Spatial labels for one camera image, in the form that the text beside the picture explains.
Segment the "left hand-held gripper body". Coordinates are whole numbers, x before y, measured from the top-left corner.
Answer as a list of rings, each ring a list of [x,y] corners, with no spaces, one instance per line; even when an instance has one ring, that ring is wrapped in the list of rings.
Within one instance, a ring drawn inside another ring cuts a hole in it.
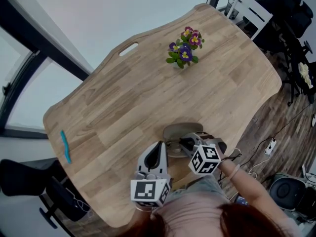
[[[140,165],[130,181],[131,201],[141,207],[163,207],[171,191],[171,177],[167,164],[150,169]]]

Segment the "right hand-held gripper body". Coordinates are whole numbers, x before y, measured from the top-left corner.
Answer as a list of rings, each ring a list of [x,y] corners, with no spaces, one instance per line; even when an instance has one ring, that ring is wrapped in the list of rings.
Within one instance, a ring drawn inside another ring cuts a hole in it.
[[[197,150],[190,158],[189,168],[196,175],[210,175],[219,166],[220,154],[224,154],[227,145],[221,138],[215,138],[206,132],[189,133],[182,138],[192,137]]]

